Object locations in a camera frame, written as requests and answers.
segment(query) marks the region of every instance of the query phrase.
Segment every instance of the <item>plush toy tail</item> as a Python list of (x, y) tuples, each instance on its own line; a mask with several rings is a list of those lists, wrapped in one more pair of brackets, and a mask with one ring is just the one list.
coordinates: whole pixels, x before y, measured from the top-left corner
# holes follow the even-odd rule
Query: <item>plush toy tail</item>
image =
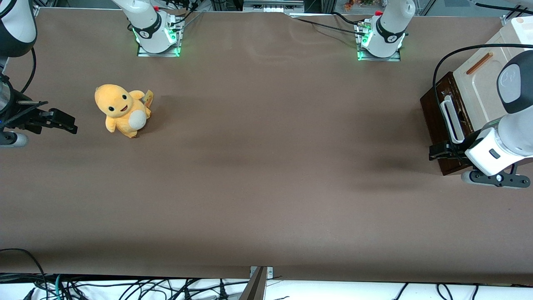
[(142, 99), (142, 102), (144, 103), (144, 106), (150, 108), (150, 105), (152, 105), (152, 100), (154, 99), (154, 93), (152, 91), (148, 90), (146, 92), (146, 95), (144, 95), (144, 98)]
[(142, 91), (131, 91), (130, 96), (132, 96), (133, 99), (141, 100), (142, 97), (144, 97), (144, 93)]

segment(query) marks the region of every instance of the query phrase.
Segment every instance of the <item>stuffed animal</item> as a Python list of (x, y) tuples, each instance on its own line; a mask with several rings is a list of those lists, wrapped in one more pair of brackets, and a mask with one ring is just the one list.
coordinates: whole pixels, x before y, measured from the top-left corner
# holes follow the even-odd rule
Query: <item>stuffed animal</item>
[(129, 138), (137, 136), (137, 131), (144, 127), (152, 112), (149, 107), (154, 94), (148, 90), (146, 95), (141, 91), (127, 92), (114, 84), (104, 84), (94, 93), (98, 108), (107, 115), (106, 128), (115, 132), (118, 128)]

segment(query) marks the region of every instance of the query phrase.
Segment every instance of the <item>metal frame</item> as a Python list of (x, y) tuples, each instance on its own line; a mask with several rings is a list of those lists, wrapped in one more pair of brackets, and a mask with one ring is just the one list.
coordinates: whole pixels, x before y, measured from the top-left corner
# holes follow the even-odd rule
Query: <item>metal frame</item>
[(268, 267), (256, 267), (252, 278), (244, 288), (239, 300), (263, 300), (265, 288), (267, 287), (267, 278), (269, 276)]

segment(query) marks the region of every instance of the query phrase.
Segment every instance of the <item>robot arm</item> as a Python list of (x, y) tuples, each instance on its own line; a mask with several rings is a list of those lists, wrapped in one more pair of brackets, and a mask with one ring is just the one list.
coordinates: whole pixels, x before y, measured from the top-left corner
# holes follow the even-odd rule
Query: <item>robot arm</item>
[(169, 34), (176, 28), (172, 23), (176, 17), (164, 11), (156, 11), (148, 1), (143, 0), (112, 0), (126, 14), (133, 26), (138, 43), (150, 53), (161, 53), (176, 42)]
[[(0, 2), (0, 56), (20, 57), (28, 53), (37, 40), (37, 27), (31, 0)], [(47, 112), (38, 107), (47, 101), (33, 101), (15, 90), (9, 78), (0, 73), (0, 147), (24, 147), (24, 133), (4, 131), (19, 128), (36, 134), (42, 127), (60, 128), (75, 134), (75, 119), (55, 108)]]
[(375, 15), (368, 20), (371, 32), (361, 46), (379, 58), (392, 56), (401, 46), (415, 11), (413, 0), (390, 0), (382, 15)]
[(0, 55), (22, 56), (37, 40), (37, 26), (31, 0), (2, 0), (0, 2)]
[(507, 111), (487, 123), (466, 157), (481, 172), (494, 176), (508, 166), (533, 157), (533, 51), (512, 58), (498, 75), (497, 89)]

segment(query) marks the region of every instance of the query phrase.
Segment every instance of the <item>brown table surface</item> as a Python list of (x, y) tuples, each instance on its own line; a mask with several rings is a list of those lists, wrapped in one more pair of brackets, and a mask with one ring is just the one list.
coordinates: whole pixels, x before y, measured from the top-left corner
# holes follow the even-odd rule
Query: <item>brown table surface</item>
[[(281, 13), (203, 14), (174, 59), (137, 58), (122, 11), (37, 23), (26, 94), (79, 131), (1, 151), (0, 247), (45, 272), (531, 283), (533, 188), (440, 175), (419, 104), (438, 60), (497, 18), (414, 18), (400, 63), (358, 61), (352, 35)], [(28, 54), (7, 73), (20, 88), (30, 70)], [(105, 129), (105, 83), (154, 92), (138, 138)], [(0, 271), (37, 270), (5, 253)]]

